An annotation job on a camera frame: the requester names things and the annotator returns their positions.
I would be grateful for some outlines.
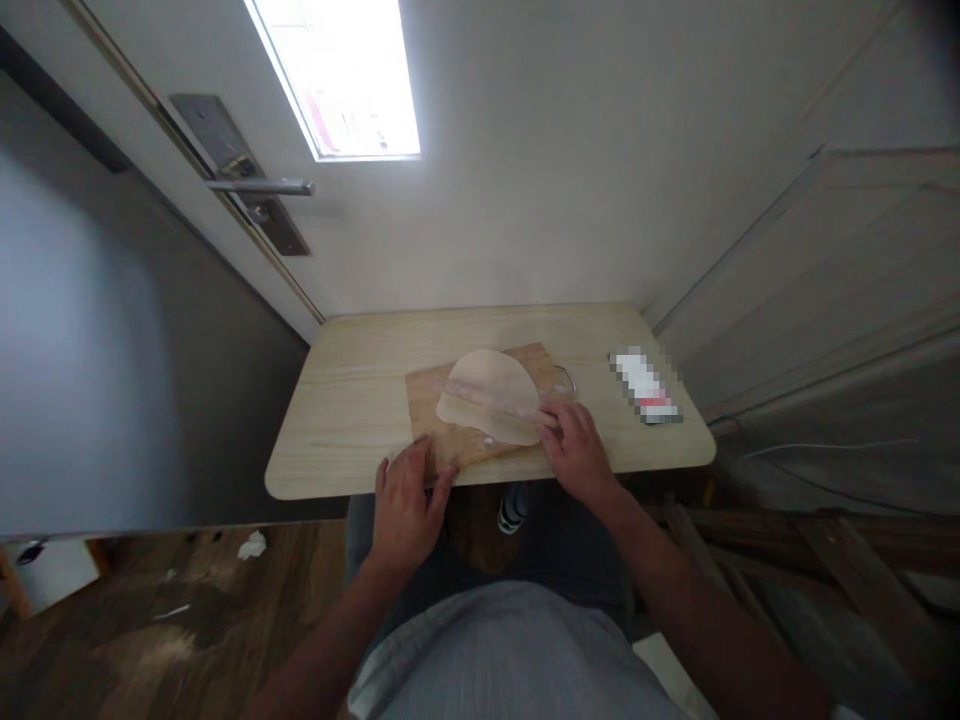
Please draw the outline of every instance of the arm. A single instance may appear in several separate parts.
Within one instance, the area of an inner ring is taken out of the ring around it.
[[[420,438],[377,469],[373,547],[350,586],[267,681],[245,718],[334,718],[387,610],[437,543],[456,467],[424,494],[432,440]]]
[[[606,526],[683,667],[721,717],[829,718],[820,680],[722,592],[617,482],[590,413],[542,408],[562,437],[538,427],[557,480]]]

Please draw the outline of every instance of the wooden table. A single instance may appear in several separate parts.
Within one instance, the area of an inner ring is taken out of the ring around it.
[[[282,500],[373,492],[384,456],[413,440],[404,375],[479,348],[542,342],[577,383],[617,473],[705,465],[716,444],[640,313],[615,304],[543,305],[334,318],[317,333],[267,467]],[[640,346],[683,413],[644,425],[610,371],[607,354]],[[463,469],[458,485],[551,477],[540,446]]]

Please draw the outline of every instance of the dumpling wrapper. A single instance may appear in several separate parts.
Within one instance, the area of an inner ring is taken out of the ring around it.
[[[533,378],[520,362],[495,350],[474,350],[457,360],[450,380],[473,385],[491,395],[509,398],[521,407],[536,408],[540,394]],[[462,398],[441,393],[437,417],[446,423],[465,425],[487,433],[494,440],[510,445],[536,445],[540,442],[536,425]]]

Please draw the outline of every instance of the wooden cutting board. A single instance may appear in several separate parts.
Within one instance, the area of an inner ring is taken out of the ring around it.
[[[530,373],[541,402],[563,402],[572,400],[570,381],[563,371],[554,367],[543,343],[531,343],[504,350],[507,355],[516,358]],[[475,428],[450,425],[437,417],[437,403],[440,401],[441,388],[450,376],[454,363],[439,367],[417,370],[407,373],[407,403],[410,409],[410,427],[413,437],[424,433],[434,436],[434,468],[442,468],[455,457],[460,467],[485,460],[515,449],[516,445],[503,443]]]

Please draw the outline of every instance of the black and white shoe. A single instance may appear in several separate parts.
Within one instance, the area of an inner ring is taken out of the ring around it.
[[[504,535],[513,535],[527,519],[528,502],[525,485],[526,483],[511,483],[500,498],[497,528]]]

